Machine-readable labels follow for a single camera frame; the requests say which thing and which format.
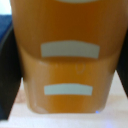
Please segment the gripper right finger with blue pad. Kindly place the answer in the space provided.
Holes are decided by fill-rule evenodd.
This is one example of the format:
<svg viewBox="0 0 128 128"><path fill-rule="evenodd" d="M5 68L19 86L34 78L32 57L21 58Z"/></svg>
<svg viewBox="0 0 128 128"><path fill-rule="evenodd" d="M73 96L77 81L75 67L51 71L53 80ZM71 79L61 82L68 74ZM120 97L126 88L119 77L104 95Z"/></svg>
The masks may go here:
<svg viewBox="0 0 128 128"><path fill-rule="evenodd" d="M128 97L128 43L127 42L123 44L116 70L121 80L125 94Z"/></svg>

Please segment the gripper left finger with blue pad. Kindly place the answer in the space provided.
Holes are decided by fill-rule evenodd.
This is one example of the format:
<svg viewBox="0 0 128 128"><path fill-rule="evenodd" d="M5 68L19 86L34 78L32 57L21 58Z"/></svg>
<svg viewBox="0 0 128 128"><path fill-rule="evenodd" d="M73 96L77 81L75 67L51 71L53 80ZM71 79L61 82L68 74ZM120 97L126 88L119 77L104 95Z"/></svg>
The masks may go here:
<svg viewBox="0 0 128 128"><path fill-rule="evenodd" d="M13 25L10 25L0 42L0 121L9 118L21 77Z"/></svg>

